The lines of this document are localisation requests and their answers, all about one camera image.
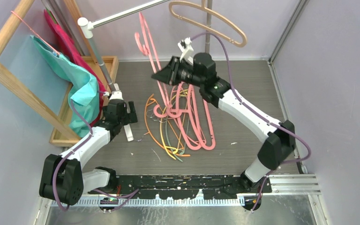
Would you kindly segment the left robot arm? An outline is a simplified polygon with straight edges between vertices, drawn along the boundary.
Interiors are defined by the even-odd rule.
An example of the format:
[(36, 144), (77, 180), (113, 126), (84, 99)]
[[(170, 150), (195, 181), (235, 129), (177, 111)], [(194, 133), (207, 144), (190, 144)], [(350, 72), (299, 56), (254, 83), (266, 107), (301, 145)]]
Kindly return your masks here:
[(103, 107), (104, 118), (89, 128), (88, 134), (67, 151), (46, 157), (39, 187), (41, 197), (55, 200), (58, 205), (75, 205), (83, 194), (102, 189), (108, 194), (116, 191), (116, 171), (97, 167), (83, 172), (85, 164), (102, 147), (111, 142), (121, 130), (137, 123), (138, 118), (133, 101), (111, 99)]

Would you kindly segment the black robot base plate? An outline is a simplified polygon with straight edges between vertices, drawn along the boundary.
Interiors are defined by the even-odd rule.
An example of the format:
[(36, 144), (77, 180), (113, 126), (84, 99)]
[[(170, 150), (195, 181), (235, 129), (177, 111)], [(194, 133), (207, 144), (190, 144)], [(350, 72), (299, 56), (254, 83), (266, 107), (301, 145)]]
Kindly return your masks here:
[(257, 210), (263, 194), (272, 192), (270, 179), (249, 185), (239, 175), (120, 175), (114, 184), (92, 190), (101, 194), (102, 210), (125, 206), (240, 205)]

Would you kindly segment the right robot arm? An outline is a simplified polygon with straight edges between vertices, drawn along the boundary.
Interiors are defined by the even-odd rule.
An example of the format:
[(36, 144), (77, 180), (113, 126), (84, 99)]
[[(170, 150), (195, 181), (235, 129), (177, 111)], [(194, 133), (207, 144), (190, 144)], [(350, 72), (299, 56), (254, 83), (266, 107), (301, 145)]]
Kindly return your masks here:
[(295, 149), (295, 126), (289, 120), (278, 121), (249, 103), (231, 84), (217, 74), (216, 63), (208, 53), (197, 53), (193, 63), (172, 56), (168, 64), (151, 78), (171, 86), (181, 82), (199, 87), (202, 98), (236, 118), (262, 142), (253, 163), (241, 174), (242, 188), (249, 193), (261, 179), (276, 170)]

